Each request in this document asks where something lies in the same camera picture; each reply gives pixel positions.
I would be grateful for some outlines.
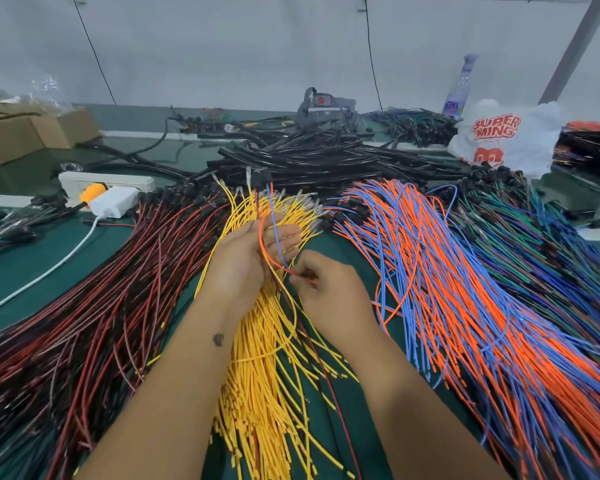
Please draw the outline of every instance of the plastic bottle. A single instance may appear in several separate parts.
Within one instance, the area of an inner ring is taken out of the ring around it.
[[[464,65],[460,77],[456,80],[454,87],[447,96],[445,107],[442,110],[443,114],[459,118],[464,109],[467,97],[469,97],[469,89],[471,89],[471,69],[473,63],[478,58],[478,54],[467,54],[464,56]]]

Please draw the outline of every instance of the yellow plug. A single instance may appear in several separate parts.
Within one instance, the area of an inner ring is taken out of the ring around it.
[[[104,184],[91,184],[84,190],[84,192],[80,194],[80,201],[89,203],[97,196],[102,195],[106,191],[107,187]]]

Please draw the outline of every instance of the hand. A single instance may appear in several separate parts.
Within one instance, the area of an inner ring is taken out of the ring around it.
[[[276,222],[282,215],[276,214]],[[282,264],[271,215],[264,217],[262,241],[271,256]],[[264,261],[259,240],[260,221],[251,221],[227,234],[216,247],[209,263],[199,296],[227,305],[227,313],[238,323],[253,308],[269,266]],[[297,224],[276,226],[280,249],[287,263],[298,254],[300,227]]]
[[[307,250],[291,271],[305,313],[345,357],[380,331],[367,290],[352,266]]]

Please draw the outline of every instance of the white cable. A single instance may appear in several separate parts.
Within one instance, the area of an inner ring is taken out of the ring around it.
[[[100,220],[99,217],[96,217],[93,221],[93,225],[91,226],[91,229],[89,229],[89,232],[87,233],[86,236],[84,236],[84,238],[80,241],[80,243],[78,243],[78,245],[76,247],[74,247],[74,249],[67,254],[67,256],[65,256],[64,258],[62,258],[60,261],[58,261],[58,263],[53,266],[52,268],[50,268],[46,273],[41,274],[39,277],[37,277],[35,280],[33,280],[32,282],[24,285],[22,288],[20,288],[19,290],[14,291],[13,293],[11,293],[8,297],[0,300],[0,307],[3,306],[5,303],[7,303],[8,301],[12,300],[13,298],[15,298],[17,295],[19,295],[20,293],[22,293],[25,290],[28,290],[29,288],[31,288],[33,285],[35,285],[36,283],[39,283],[40,281],[44,280],[49,274],[53,273],[56,269],[58,269],[60,266],[62,266],[64,263],[66,263],[67,261],[69,261],[69,259],[71,258],[71,256],[73,256],[74,254],[76,254],[76,252],[78,252],[78,249],[80,249],[82,247],[82,245],[87,242],[88,238],[91,237],[91,234],[93,234],[93,231],[96,230],[96,226],[98,225],[98,221]]]

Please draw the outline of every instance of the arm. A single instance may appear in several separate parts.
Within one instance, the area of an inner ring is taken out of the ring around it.
[[[270,225],[265,219],[264,227]],[[287,261],[297,254],[299,233],[296,225],[278,227]],[[271,229],[263,241],[278,257]],[[233,337],[267,269],[254,223],[220,241],[198,297],[144,384],[80,468],[78,480],[200,478]]]
[[[350,362],[396,479],[506,480],[509,476],[440,401],[377,325],[351,266],[305,251],[292,277],[312,323]]]

